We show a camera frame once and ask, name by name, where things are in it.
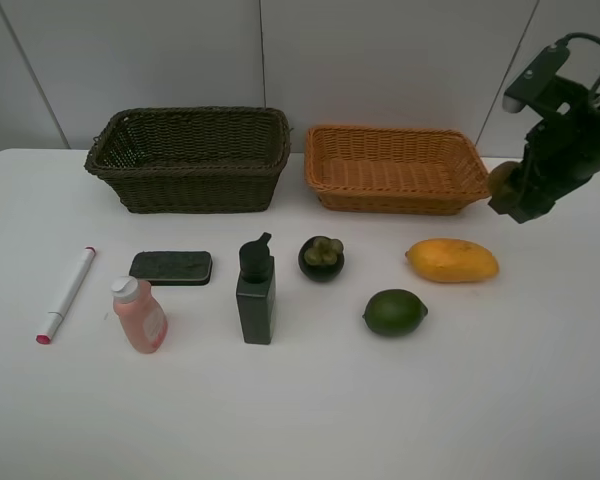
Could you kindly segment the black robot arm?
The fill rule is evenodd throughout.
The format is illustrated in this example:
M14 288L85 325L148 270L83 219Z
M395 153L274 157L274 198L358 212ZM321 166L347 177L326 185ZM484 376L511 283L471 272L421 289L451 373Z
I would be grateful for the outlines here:
M600 172L597 99L559 76L539 83L523 77L507 88L507 111L528 107L541 121L525 137L522 160L504 162L489 174L489 206L496 213L519 224L537 219Z

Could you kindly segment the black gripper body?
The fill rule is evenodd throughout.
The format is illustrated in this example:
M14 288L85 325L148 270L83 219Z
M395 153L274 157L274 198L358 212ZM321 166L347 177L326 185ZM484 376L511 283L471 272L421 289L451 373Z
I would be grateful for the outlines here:
M526 136L524 200L557 200L600 172L600 94L561 76L531 103L542 121Z

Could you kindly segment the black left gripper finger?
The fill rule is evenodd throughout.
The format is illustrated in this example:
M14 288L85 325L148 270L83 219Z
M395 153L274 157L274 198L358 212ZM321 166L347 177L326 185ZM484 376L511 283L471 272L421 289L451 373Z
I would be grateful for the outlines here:
M513 193L493 195L489 200L488 205L498 215L510 215L517 208L518 202L518 195Z

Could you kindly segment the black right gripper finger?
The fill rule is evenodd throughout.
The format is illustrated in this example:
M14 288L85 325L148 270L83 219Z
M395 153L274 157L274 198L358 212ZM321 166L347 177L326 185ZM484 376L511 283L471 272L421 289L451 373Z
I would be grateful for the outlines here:
M555 200L542 192L525 192L516 199L509 210L509 216L518 224L523 224L546 215L555 205Z

